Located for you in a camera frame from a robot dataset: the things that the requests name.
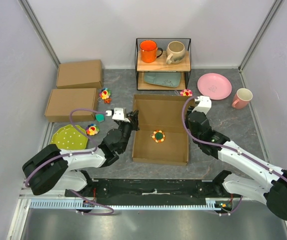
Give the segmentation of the orange flower plush keychain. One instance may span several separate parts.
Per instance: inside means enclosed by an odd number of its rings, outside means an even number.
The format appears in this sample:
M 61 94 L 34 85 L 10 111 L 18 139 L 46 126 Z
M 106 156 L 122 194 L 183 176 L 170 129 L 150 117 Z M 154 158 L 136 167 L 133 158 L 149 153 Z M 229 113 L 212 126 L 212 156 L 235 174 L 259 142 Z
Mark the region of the orange flower plush keychain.
M 162 143 L 165 141 L 165 134 L 162 130 L 155 130 L 150 137 L 154 140 L 155 143 Z

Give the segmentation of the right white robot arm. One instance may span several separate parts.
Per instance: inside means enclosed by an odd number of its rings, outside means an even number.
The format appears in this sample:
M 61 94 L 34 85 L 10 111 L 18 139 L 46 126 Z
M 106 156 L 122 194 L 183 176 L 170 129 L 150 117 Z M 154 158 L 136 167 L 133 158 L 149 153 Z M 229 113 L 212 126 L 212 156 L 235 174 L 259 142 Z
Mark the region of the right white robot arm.
M 243 178 L 222 171 L 212 184 L 216 196 L 224 197 L 231 193 L 251 198 L 287 221 L 287 169 L 265 162 L 213 130 L 203 112 L 189 110 L 184 117 L 184 126 L 204 154 L 230 164 L 249 176 Z

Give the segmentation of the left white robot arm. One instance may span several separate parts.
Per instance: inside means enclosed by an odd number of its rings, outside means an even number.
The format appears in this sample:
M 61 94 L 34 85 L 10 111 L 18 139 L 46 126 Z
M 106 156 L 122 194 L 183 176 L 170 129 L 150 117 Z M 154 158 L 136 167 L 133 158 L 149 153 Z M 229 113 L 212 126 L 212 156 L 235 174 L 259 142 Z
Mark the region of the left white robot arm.
M 87 197 L 93 192 L 93 184 L 87 181 L 84 168 L 105 168 L 114 164 L 126 151 L 131 133 L 139 130 L 139 111 L 127 112 L 125 108 L 107 110 L 118 127 L 108 131 L 99 145 L 91 149 L 59 149 L 54 143 L 47 145 L 29 159 L 22 171 L 25 186 L 35 196 L 52 189 L 74 189 Z

